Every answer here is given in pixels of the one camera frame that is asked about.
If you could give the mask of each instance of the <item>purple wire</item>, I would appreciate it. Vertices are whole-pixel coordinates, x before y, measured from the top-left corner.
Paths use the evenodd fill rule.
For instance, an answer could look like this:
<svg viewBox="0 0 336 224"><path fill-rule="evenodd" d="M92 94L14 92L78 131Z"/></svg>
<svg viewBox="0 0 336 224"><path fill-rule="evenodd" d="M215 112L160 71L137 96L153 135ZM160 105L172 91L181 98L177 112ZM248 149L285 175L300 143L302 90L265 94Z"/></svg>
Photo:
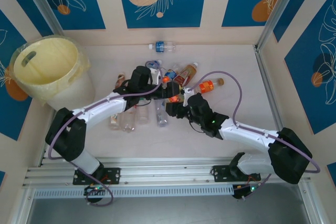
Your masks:
<svg viewBox="0 0 336 224"><path fill-rule="evenodd" d="M243 130L246 130L246 131L250 131L250 132L253 132L253 133L257 133L257 134L260 134L262 136L265 135L264 132L262 131L258 131L258 130L254 130L254 129L250 129L248 127L244 127L244 126L241 126L241 125L237 125L237 122L236 122L236 114L237 114L237 111L238 111L238 108L242 102L242 98L243 98L243 91L242 91L242 87L240 86L238 80L230 73L228 72L224 72L224 71L212 71L210 73L207 73L206 75L204 75L199 81L197 84L195 84L194 86L191 87L191 90L193 90L194 88L196 88L203 80L205 77L209 76L210 74L214 74L214 73L222 73L222 74L225 74L229 77L231 77L235 82L236 84L238 85L238 88L239 88L239 100L238 100L238 103L237 103L237 106L233 112L233 115L232 115L232 121L233 123L235 124L235 126L243 129ZM313 164L313 166L315 166L316 170L305 170L305 173L319 173L321 171L321 168L319 167L319 165L316 163L315 160L313 160L311 157L309 157L306 153L304 153L303 151L299 150L298 148L296 148L295 146L293 146L292 144L290 143L287 143L286 141L276 137L276 136L272 136L272 135L266 135L266 137L270 137L270 138L273 138L274 140L276 141L279 141L280 143L282 144L285 144L287 147L293 149L294 151L296 151L297 153L299 153L301 156L303 156L305 159L307 159L309 162L311 162Z"/></svg>
<svg viewBox="0 0 336 224"><path fill-rule="evenodd" d="M154 64L156 64L157 65L157 67L158 67L158 70L160 71L160 75L161 76L163 76L163 73L162 73L162 70L161 70L161 67L160 67L160 65L158 65L155 61L147 61L146 62L146 64L147 63L154 63ZM111 100L115 100L115 99L119 99L119 98L124 98L124 97L139 97L139 96L142 96L142 95L148 95L148 94L150 94L150 93L153 93L155 90L157 90L159 87L160 87L160 85L162 84L162 78L161 79L159 79L159 83L157 84L157 86L154 88L154 89L152 89L152 90L150 90L150 91L147 91L147 92L144 92L144 93L137 93L137 94L121 94L121 95L117 95L117 96L115 96L115 97L111 97L111 98L106 98L106 100L102 100L102 101L100 101L100 102L98 102L98 103L96 103L96 104L93 104L93 105L91 105L91 106L89 106L89 107L87 107L87 108L85 108L84 109L84 112L79 112L79 113L77 113L76 115L74 115L73 117L71 117L60 129L59 129L59 131L56 133L56 135L55 135L55 137L53 138L53 140L52 140L52 142L51 142L51 144L50 144L50 147L49 147L49 150L48 150L48 158L49 159L51 159L51 160L56 160L56 159L63 159L62 157L52 157L51 156L51 151L54 149L54 146L55 146L55 143L56 143L56 141L58 140L58 138L59 138L59 136L61 135L61 133L66 129L66 127L73 121L73 120L75 120L77 117L79 117L80 115L82 115L82 114L85 114L86 112L88 112L89 110L92 110L92 109L94 109L95 107L97 107L97 106L100 106L100 105L102 105L102 104L104 104L104 103L106 103L106 102L109 102L109 101L111 101ZM111 203L112 203L112 201L113 201L113 193L112 193L112 191L104 184L104 183L102 183L101 181L99 181L99 180L97 180L96 178L94 178L93 176L91 176L90 174L88 174L88 173L86 173L83 169L81 169L81 168L79 168L79 167L77 167L74 163L72 163L72 162L70 162L71 164L73 164L73 166L74 167L76 167L76 168L78 168L82 173L84 173L86 176L88 176L89 178L91 178L93 181L95 181L97 184L99 184L99 185L101 185L102 187L104 187L108 192L109 192L109 194L111 195L111 200L108 202L108 203L106 203L106 204L92 204L92 203L90 203L89 201L88 201L88 196L89 196L89 194L86 196L86 201L89 203L89 205L91 205L91 206L95 206L95 207L105 207L105 206L108 206L108 205L110 205Z"/></svg>

